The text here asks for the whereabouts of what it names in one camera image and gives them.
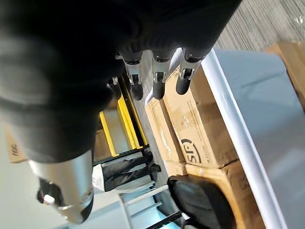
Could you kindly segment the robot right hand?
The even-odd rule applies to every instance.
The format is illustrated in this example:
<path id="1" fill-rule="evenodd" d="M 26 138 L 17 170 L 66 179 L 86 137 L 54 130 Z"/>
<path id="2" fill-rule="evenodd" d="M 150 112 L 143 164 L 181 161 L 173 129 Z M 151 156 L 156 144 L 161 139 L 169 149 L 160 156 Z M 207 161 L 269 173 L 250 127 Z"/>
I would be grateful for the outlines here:
<path id="1" fill-rule="evenodd" d="M 171 58 L 183 57 L 185 94 L 238 0 L 3 0 L 0 3 L 0 119 L 40 182 L 39 202 L 82 224 L 94 194 L 97 117 L 127 72 L 142 99 L 142 54 L 152 52 L 161 99 Z"/>

